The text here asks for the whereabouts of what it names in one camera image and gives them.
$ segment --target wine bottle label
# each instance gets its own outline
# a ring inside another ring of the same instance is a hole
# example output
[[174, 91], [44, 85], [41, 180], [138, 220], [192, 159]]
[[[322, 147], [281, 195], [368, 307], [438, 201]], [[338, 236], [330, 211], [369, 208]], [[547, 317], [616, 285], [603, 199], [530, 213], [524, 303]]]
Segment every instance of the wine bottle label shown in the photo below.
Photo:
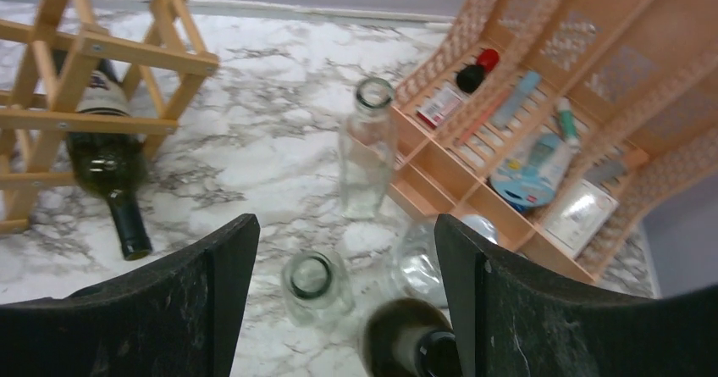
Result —
[[127, 98], [122, 88], [99, 70], [92, 72], [90, 84], [82, 95], [77, 113], [129, 116]]

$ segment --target wooden wine rack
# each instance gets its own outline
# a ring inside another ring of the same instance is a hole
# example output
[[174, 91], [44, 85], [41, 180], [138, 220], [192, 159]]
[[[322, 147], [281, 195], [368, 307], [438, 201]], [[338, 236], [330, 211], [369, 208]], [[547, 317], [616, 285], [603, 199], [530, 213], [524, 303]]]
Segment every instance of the wooden wine rack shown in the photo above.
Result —
[[[632, 227], [654, 206], [718, 169], [718, 0], [466, 0], [437, 51], [396, 90], [399, 163], [390, 195], [410, 215], [479, 213], [500, 245], [594, 283]], [[416, 110], [485, 47], [501, 54], [487, 80], [437, 130]], [[487, 123], [457, 139], [531, 69], [542, 83], [510, 127]], [[583, 149], [558, 196], [611, 154], [639, 149], [649, 163], [604, 185], [621, 204], [573, 260], [543, 224], [553, 203], [526, 217], [487, 178], [525, 136], [556, 131], [555, 102], [569, 97]]]
[[[11, 91], [0, 91], [0, 189], [5, 219], [0, 233], [24, 230], [43, 188], [74, 183], [72, 172], [52, 172], [58, 149], [68, 131], [141, 133], [143, 150], [152, 158], [165, 137], [177, 129], [202, 82], [218, 68], [216, 55], [208, 53], [186, 0], [151, 0], [154, 21], [143, 42], [110, 36], [93, 13], [91, 0], [72, 0], [81, 25], [77, 34], [58, 31], [69, 0], [41, 0], [34, 25], [0, 20], [0, 39], [26, 44]], [[185, 50], [174, 21], [179, 17], [194, 53]], [[59, 75], [52, 49], [68, 52]], [[130, 64], [122, 88], [128, 99], [142, 81], [157, 111], [157, 119], [76, 114], [75, 107], [101, 58]], [[167, 102], [151, 67], [174, 70], [179, 87]], [[41, 80], [47, 95], [34, 93]], [[31, 130], [39, 130], [33, 138]], [[23, 168], [12, 172], [15, 148]]]

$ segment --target white marble table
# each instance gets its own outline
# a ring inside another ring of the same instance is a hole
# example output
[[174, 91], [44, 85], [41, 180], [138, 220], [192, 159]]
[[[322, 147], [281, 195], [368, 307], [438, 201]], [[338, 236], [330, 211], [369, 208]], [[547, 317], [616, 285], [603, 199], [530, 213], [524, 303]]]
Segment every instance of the white marble table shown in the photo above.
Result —
[[[0, 18], [28, 23], [33, 11], [0, 3]], [[150, 17], [101, 11], [99, 20], [114, 35], [140, 40]], [[358, 80], [378, 75], [396, 83], [442, 35], [274, 19], [196, 20], [222, 68], [164, 143], [139, 195], [156, 252], [144, 261], [123, 261], [103, 202], [74, 187], [44, 191], [32, 229], [0, 238], [0, 303], [65, 297], [187, 246], [241, 213], [254, 213], [262, 235], [232, 375], [364, 376], [357, 332], [379, 303], [378, 260], [408, 218], [390, 200], [373, 222], [338, 215], [336, 129], [351, 111]], [[69, 12], [66, 30], [76, 26]], [[21, 51], [0, 42], [3, 89], [11, 85]], [[177, 85], [167, 71], [157, 77], [165, 95]], [[138, 95], [134, 113], [152, 115], [146, 91]], [[332, 330], [297, 329], [285, 317], [279, 271], [294, 252], [319, 245], [335, 248], [347, 261], [357, 310]], [[608, 277], [608, 288], [649, 294], [634, 241]]]

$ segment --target dark green wine bottle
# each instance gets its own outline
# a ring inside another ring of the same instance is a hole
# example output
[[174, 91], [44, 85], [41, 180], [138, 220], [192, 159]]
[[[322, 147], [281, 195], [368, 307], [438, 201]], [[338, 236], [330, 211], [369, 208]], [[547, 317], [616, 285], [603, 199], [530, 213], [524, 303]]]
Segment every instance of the dark green wine bottle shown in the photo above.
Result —
[[[53, 52], [58, 72], [65, 56], [65, 52]], [[110, 61], [103, 59], [92, 72], [76, 112], [130, 115]], [[67, 148], [78, 185], [107, 202], [124, 259], [136, 260], [150, 254], [152, 244], [135, 199], [135, 192], [147, 177], [146, 160], [137, 137], [71, 132], [67, 136]]]

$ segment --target dark brown bottle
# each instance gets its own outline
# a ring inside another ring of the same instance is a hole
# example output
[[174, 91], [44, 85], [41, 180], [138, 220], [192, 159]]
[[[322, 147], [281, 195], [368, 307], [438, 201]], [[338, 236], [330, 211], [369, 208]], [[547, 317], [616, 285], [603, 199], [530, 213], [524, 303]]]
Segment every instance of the dark brown bottle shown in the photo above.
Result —
[[461, 377], [453, 330], [431, 304], [388, 302], [367, 321], [362, 356], [374, 377]]
[[[58, 72], [67, 53], [54, 51]], [[82, 95], [77, 113], [129, 116], [127, 99], [119, 87], [113, 66], [100, 60]], [[77, 184], [107, 202], [112, 213], [125, 260], [136, 260], [152, 252], [142, 222], [135, 191], [147, 177], [142, 144], [134, 135], [70, 132], [67, 148]]]

